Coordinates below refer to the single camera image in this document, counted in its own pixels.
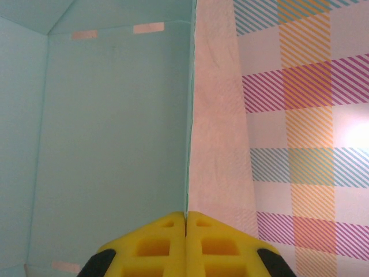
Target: striped fabric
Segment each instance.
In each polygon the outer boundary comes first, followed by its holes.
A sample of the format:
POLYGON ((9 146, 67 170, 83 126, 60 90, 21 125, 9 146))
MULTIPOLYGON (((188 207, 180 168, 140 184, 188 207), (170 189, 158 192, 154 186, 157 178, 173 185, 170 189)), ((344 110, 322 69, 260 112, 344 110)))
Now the striped fabric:
POLYGON ((260 239, 298 276, 369 276, 369 1, 234 8, 260 239))

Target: pink tape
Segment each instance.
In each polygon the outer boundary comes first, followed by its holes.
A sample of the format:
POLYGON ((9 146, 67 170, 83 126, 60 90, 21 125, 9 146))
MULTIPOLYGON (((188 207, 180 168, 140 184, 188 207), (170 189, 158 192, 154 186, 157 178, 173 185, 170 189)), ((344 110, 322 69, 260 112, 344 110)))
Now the pink tape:
POLYGON ((79 264, 65 263, 63 261, 53 261, 51 263, 51 268, 59 271, 70 272, 70 273, 80 273, 81 267, 79 264))
POLYGON ((74 32, 71 35, 72 40, 95 39, 95 38, 97 38, 97 30, 74 32))
POLYGON ((154 33, 164 31, 164 22, 141 24, 133 26, 133 33, 154 33))

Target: teal cardboard panel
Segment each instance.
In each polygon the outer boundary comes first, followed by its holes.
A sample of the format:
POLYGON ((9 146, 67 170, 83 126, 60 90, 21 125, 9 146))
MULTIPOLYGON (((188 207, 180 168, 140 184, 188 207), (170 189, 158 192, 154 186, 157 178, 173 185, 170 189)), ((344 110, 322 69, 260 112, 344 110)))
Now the teal cardboard panel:
POLYGON ((47 37, 0 18, 0 269, 27 256, 47 37))
POLYGON ((191 20, 192 0, 76 0, 51 33, 191 20))
POLYGON ((50 36, 30 266, 83 266, 185 206, 190 24, 50 36))
POLYGON ((27 277, 76 277, 76 275, 75 273, 57 271, 51 268, 45 269, 27 266, 27 277))
POLYGON ((24 265, 18 265, 16 267, 1 269, 0 277, 26 277, 24 265))
POLYGON ((73 0, 0 0, 0 16, 47 34, 73 0))

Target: black foam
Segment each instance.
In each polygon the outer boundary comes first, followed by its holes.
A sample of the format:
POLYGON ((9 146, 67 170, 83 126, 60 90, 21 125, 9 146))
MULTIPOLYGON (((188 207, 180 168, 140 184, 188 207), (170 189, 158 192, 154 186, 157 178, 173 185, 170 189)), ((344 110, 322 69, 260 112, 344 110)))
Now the black foam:
POLYGON ((259 249, 258 254, 271 277, 296 277, 281 255, 267 249, 259 249))
POLYGON ((115 255, 116 251, 113 249, 93 255, 77 277, 104 277, 115 255))

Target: yellow foam piece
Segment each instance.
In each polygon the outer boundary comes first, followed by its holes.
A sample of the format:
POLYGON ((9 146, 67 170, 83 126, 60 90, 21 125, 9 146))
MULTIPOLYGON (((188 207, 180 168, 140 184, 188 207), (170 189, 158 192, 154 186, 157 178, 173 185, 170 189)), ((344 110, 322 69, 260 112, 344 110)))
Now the yellow foam piece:
POLYGON ((276 248, 199 212, 189 212, 187 277, 270 277, 257 250, 276 248))
POLYGON ((171 213, 102 246, 116 255, 104 277, 185 277, 183 212, 171 213))
POLYGON ((171 213, 102 246, 104 277, 270 277, 257 250, 278 250, 199 212, 171 213))

